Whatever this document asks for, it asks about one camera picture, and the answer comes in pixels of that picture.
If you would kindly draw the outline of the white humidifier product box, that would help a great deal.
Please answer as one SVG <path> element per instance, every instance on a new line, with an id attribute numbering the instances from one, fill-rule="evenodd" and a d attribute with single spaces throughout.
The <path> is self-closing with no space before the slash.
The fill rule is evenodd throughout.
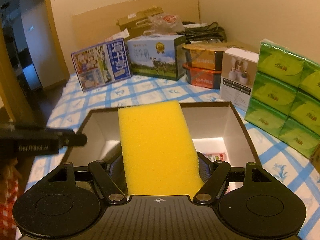
<path id="1" fill-rule="evenodd" d="M 247 111 L 257 73 L 259 54 L 240 48 L 229 48 L 223 53 L 220 99 L 230 101 Z"/>

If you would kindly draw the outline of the green tissue pack bundle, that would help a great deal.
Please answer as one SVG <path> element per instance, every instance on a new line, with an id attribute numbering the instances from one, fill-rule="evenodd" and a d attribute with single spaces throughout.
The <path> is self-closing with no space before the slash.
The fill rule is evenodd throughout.
<path id="1" fill-rule="evenodd" d="M 262 40 L 245 120 L 310 158 L 319 149 L 319 63 Z"/>

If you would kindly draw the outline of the clear plastic bag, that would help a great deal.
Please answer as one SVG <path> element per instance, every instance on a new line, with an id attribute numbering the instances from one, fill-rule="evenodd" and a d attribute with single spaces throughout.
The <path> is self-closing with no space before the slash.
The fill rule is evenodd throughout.
<path id="1" fill-rule="evenodd" d="M 183 33 L 185 31 L 180 16 L 173 14 L 157 14 L 148 17 L 149 29 L 143 35 L 171 35 Z"/>

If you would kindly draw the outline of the upper instant noodle bowl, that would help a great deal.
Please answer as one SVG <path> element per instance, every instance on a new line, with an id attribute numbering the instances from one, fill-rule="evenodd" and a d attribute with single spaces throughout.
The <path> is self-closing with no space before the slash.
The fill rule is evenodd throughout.
<path id="1" fill-rule="evenodd" d="M 217 43 L 193 43 L 182 47 L 188 67 L 221 71 L 223 53 L 227 47 Z"/>

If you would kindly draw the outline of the wooden door frame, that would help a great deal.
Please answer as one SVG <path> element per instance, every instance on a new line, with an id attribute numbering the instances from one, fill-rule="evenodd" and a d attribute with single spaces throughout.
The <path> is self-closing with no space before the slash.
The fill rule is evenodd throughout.
<path id="1" fill-rule="evenodd" d="M 53 15 L 53 11 L 52 11 L 52 3 L 51 3 L 51 0 L 44 0 L 44 1 L 46 4 L 48 23 L 49 23 L 53 43 L 54 43 L 55 52 L 57 54 L 57 60 L 59 62 L 59 66 L 60 66 L 60 69 L 63 73 L 65 80 L 68 81 L 70 78 L 70 74 L 69 74 L 69 71 L 67 68 L 65 58 L 63 56 L 61 44 L 60 44 L 59 37 L 57 34 L 56 25 L 54 22 L 54 15 Z"/>

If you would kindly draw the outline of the red checkered cloth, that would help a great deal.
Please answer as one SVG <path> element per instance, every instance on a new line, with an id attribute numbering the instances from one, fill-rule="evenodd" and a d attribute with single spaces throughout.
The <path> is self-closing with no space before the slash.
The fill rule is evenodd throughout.
<path id="1" fill-rule="evenodd" d="M 1 160 L 1 239 L 15 239 L 12 207 L 18 195 L 17 159 Z"/>

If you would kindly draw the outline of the dark brown open box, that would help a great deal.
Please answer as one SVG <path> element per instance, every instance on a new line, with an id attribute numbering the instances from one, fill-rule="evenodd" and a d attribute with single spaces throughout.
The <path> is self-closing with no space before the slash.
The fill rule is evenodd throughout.
<path id="1" fill-rule="evenodd" d="M 259 162 L 240 116 L 230 102 L 167 101 L 92 110 L 79 128 L 87 144 L 63 157 L 74 166 L 97 160 L 120 167 L 110 176 L 128 195 L 194 196 L 210 177 L 211 155 L 235 167 Z"/>

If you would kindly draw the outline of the cow picture milk box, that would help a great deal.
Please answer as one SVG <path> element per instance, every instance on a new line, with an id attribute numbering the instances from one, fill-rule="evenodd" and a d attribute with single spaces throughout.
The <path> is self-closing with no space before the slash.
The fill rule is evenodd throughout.
<path id="1" fill-rule="evenodd" d="M 140 36 L 127 41 L 133 74 L 179 80 L 185 70 L 184 35 Z"/>

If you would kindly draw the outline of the large brown cardboard box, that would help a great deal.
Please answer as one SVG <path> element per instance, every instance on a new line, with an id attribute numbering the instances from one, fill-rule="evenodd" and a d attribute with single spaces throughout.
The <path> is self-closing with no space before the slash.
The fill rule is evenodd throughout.
<path id="1" fill-rule="evenodd" d="M 310 163 L 315 169 L 319 169 L 320 166 L 320 145 L 317 146 L 313 154 L 309 158 Z"/>

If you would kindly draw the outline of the flat brown cardboard box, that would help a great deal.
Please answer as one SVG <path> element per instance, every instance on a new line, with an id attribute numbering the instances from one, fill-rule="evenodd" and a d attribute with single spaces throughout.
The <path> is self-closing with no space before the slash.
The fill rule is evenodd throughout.
<path id="1" fill-rule="evenodd" d="M 163 12 L 160 7 L 151 7 L 117 19 L 116 25 L 121 31 L 126 29 L 129 33 L 129 38 L 139 37 L 143 35 L 145 30 L 149 29 L 148 17 L 162 14 Z"/>

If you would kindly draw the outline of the blue cartoon milk carton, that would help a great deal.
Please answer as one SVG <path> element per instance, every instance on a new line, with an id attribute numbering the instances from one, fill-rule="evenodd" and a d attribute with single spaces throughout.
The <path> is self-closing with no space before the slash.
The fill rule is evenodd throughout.
<path id="1" fill-rule="evenodd" d="M 129 57 L 122 38 L 76 51 L 71 58 L 83 92 L 131 77 Z"/>

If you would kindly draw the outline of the yellow green sponge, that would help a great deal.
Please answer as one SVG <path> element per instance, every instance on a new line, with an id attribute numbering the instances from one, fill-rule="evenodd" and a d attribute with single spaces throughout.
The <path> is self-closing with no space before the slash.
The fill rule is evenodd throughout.
<path id="1" fill-rule="evenodd" d="M 204 183 L 179 102 L 120 108 L 118 119 L 129 195 L 195 196 Z"/>

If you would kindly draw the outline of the wooden headboard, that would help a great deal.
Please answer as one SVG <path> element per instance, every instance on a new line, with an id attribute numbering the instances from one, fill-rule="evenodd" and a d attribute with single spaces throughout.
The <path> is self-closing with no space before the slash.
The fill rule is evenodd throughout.
<path id="1" fill-rule="evenodd" d="M 85 49 L 120 32 L 120 18 L 132 17 L 140 11 L 160 7 L 181 20 L 200 22 L 199 0 L 132 0 L 107 5 L 72 16 L 75 45 L 72 52 Z"/>

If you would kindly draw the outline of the lower red noodle bowl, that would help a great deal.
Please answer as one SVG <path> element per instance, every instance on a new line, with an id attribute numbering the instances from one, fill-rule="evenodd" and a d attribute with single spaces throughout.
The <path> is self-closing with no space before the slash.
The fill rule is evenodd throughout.
<path id="1" fill-rule="evenodd" d="M 186 63 L 183 64 L 183 68 L 185 69 L 187 81 L 190 85 L 209 89 L 220 89 L 221 71 L 190 67 Z"/>

